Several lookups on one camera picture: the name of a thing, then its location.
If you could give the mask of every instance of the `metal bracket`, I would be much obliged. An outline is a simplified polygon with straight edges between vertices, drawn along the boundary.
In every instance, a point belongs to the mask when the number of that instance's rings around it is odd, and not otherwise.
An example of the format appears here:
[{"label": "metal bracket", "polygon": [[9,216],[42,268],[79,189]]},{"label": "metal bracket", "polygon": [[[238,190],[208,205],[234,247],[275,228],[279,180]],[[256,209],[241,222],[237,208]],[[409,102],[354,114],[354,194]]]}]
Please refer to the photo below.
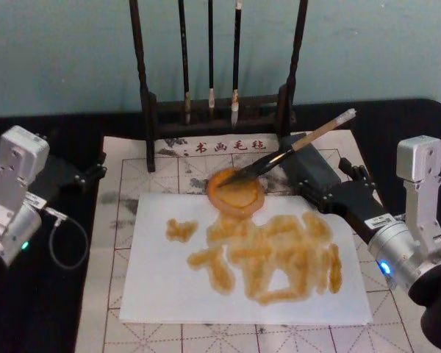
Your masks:
[{"label": "metal bracket", "polygon": [[437,221],[441,185],[441,140],[418,136],[402,140],[397,148],[397,176],[406,188],[405,222],[420,253],[441,257],[441,227]]}]

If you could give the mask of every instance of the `white brush tip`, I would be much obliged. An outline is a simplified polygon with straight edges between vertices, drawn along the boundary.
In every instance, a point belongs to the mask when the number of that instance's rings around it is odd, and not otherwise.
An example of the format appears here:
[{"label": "white brush tip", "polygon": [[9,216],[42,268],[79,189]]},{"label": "white brush tip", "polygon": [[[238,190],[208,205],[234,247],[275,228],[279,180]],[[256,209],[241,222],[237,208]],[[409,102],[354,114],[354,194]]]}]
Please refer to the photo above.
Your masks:
[{"label": "white brush tip", "polygon": [[238,110],[232,110],[232,127],[235,127],[237,125],[238,120]]},{"label": "white brush tip", "polygon": [[214,109],[215,98],[214,98],[214,88],[209,89],[209,108]]}]

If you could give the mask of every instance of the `brush handle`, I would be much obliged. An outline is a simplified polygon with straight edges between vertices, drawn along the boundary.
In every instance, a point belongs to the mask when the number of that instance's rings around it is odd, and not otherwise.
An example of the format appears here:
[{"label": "brush handle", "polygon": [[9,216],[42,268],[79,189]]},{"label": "brush handle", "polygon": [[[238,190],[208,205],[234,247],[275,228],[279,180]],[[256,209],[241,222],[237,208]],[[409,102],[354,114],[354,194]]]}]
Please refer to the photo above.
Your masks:
[{"label": "brush handle", "polygon": [[233,90],[238,89],[238,61],[240,56],[240,25],[242,23],[242,0],[235,2],[235,25],[234,25],[234,81]]},{"label": "brush handle", "polygon": [[292,156],[295,153],[295,151],[291,148],[287,151],[276,151],[273,152],[267,156],[264,156],[263,158],[260,158],[256,163],[261,164],[260,168],[258,168],[257,176],[260,176],[274,167],[276,167],[278,164],[280,164],[283,160],[288,158],[289,156]]},{"label": "brush handle", "polygon": [[186,21],[184,19],[184,0],[178,0],[179,28],[182,36],[183,85],[184,85],[184,114],[186,124],[191,118],[190,75],[188,74],[188,49],[186,44]]},{"label": "brush handle", "polygon": [[214,9],[213,1],[208,1],[207,17],[209,27],[209,88],[214,88]]},{"label": "brush handle", "polygon": [[346,121],[350,121],[355,116],[356,116],[355,109],[346,110],[343,114],[337,116],[332,121],[329,121],[325,125],[322,125],[321,127],[316,129],[315,131],[308,134],[305,138],[302,138],[299,141],[294,142],[291,147],[293,148],[294,151],[298,151],[302,147],[305,147],[309,143],[317,140],[320,136],[323,136],[327,132],[332,131],[333,129],[337,128],[338,126],[344,124]]}]

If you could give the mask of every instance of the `wall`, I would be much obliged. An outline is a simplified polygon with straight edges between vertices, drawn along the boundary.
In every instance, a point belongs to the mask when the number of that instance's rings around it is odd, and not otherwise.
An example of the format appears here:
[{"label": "wall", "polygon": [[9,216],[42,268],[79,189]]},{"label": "wall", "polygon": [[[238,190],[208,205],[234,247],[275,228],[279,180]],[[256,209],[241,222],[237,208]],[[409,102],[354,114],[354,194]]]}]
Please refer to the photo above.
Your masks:
[{"label": "wall", "polygon": [[[175,0],[139,0],[148,85],[182,100]],[[207,0],[186,0],[191,94],[208,93]],[[230,97],[234,1],[214,0],[216,96]],[[287,76],[298,0],[244,0],[240,95]],[[441,101],[441,0],[309,2],[295,102]],[[128,0],[0,0],[0,116],[139,110]]]}]

